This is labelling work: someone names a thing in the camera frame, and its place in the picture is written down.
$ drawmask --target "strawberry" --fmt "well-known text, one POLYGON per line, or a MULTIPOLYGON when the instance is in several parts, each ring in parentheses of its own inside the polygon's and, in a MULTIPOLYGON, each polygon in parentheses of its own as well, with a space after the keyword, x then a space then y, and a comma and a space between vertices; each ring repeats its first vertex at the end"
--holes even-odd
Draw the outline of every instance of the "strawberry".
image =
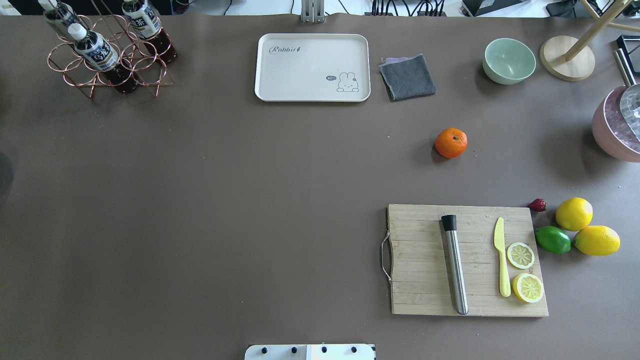
POLYGON ((547 202, 545 201, 545 199, 533 200, 529 204, 529 209, 533 211, 545 211, 547 209, 547 202))

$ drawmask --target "green bowl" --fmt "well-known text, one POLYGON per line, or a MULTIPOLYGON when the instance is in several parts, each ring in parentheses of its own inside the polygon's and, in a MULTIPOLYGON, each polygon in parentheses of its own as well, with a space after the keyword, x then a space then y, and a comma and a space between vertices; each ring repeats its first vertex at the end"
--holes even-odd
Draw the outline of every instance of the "green bowl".
POLYGON ((525 44, 512 38, 498 38, 484 50, 484 73, 498 84, 511 85, 536 70, 536 57, 525 44))

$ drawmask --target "wooden cutting board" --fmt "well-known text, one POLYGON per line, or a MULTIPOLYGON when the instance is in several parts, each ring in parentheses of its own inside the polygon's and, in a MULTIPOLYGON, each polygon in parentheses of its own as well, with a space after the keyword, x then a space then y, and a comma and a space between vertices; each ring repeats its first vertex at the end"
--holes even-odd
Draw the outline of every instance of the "wooden cutting board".
POLYGON ((493 228, 504 218, 505 247, 514 242, 533 249, 535 262, 527 270, 508 264, 509 279, 529 272, 542 280, 529 208, 391 204, 387 225, 391 246, 391 312, 408 315, 459 315, 455 308, 445 260, 440 217, 456 215, 458 241, 467 287, 465 316, 548 316, 546 295, 528 304, 513 292, 500 295, 499 258, 493 228))

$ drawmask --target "lemon slice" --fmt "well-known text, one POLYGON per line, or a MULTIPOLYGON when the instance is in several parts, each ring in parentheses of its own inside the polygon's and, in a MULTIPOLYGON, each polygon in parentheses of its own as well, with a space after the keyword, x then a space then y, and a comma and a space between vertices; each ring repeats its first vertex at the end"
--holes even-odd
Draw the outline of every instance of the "lemon slice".
POLYGON ((524 302, 538 302, 542 299, 545 289, 542 281, 533 274, 520 274, 513 278, 513 293, 524 302))
POLYGON ((509 259, 509 262, 513 266, 519 269, 528 269, 533 265, 536 256, 527 244, 512 243, 507 249, 507 259, 509 259))

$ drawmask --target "soda bottle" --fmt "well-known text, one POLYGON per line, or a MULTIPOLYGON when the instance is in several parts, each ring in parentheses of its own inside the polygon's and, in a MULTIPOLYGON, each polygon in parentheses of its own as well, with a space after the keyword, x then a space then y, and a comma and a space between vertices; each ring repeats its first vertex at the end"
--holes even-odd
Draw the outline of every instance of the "soda bottle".
POLYGON ((72 24, 69 26, 69 35, 76 41, 76 52, 101 72, 116 90, 126 94, 136 89, 138 75, 122 66, 120 55, 100 33, 87 30, 80 24, 72 24))
MULTIPOLYGON (((147 0, 124 0, 122 12, 129 19, 131 27, 140 39, 151 43, 156 48, 160 59, 170 63, 178 57, 169 36, 164 32, 160 19, 147 0)), ((145 46, 149 52, 153 53, 153 48, 146 42, 145 46)))
POLYGON ((44 16, 47 22, 62 39, 68 38, 67 29, 71 24, 82 24, 71 6, 59 3, 57 0, 38 0, 38 2, 44 9, 44 16))

